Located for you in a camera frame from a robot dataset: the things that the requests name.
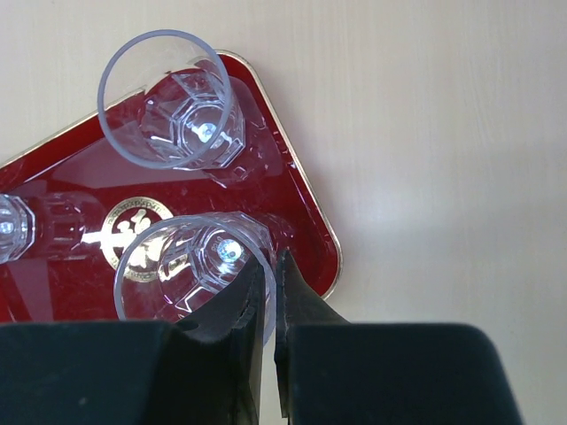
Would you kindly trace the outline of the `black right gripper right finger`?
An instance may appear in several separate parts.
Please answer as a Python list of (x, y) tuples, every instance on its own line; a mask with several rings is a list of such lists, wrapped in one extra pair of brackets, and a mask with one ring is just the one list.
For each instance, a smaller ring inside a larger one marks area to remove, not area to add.
[(493, 342), (461, 323), (352, 323), (276, 267), (275, 363), (291, 424), (519, 424)]

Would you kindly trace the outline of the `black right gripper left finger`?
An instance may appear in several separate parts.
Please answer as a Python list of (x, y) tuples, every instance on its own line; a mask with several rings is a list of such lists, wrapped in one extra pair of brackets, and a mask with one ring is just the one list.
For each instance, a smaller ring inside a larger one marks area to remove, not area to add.
[(4, 424), (255, 424), (265, 271), (177, 323), (85, 321), (1, 328)]

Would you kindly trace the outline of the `clear faceted glass three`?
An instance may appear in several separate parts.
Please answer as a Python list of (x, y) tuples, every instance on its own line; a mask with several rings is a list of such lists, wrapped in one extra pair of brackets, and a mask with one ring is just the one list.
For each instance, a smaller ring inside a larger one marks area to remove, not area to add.
[(113, 279), (120, 320), (177, 322), (235, 281), (255, 259), (265, 274), (268, 340), (276, 326), (276, 252), (268, 226), (244, 212), (207, 212), (161, 220), (126, 245)]

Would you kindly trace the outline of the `clear faceted glass five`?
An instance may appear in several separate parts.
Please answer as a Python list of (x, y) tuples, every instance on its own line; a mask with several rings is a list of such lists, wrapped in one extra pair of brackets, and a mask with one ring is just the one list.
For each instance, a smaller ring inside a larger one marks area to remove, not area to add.
[(35, 241), (35, 214), (18, 196), (1, 195), (1, 263), (19, 259)]

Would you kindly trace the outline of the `clear faceted glass four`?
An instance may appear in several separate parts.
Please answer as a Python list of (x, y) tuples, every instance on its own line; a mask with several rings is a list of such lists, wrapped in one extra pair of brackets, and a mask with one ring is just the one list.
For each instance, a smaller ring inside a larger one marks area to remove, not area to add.
[(207, 42), (174, 29), (143, 33), (111, 57), (97, 89), (105, 139), (150, 169), (220, 169), (246, 146), (228, 71)]

